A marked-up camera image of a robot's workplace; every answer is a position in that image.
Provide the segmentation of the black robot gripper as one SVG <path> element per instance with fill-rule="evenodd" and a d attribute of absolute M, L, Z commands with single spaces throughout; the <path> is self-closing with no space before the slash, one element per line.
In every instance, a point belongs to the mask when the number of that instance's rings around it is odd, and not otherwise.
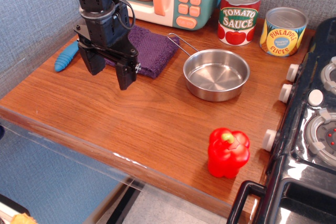
<path fill-rule="evenodd" d="M 110 60 L 115 63 L 120 89 L 126 90 L 136 81 L 139 71 L 138 51 L 128 39 L 133 24 L 130 24 L 127 5 L 111 3 L 106 10 L 94 11 L 80 7 L 79 13 L 85 24 L 74 30 L 88 71 L 95 76 L 105 68 L 105 60 Z"/>

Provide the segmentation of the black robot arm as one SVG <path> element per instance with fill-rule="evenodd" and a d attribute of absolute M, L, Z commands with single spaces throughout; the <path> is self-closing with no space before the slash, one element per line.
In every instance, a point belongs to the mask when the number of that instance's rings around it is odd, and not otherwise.
<path fill-rule="evenodd" d="M 85 24 L 74 30 L 88 71 L 94 76 L 105 68 L 106 60 L 112 61 L 119 87 L 126 90 L 141 69 L 139 53 L 128 38 L 135 24 L 129 19 L 131 5 L 126 0 L 79 0 L 79 4 Z"/>

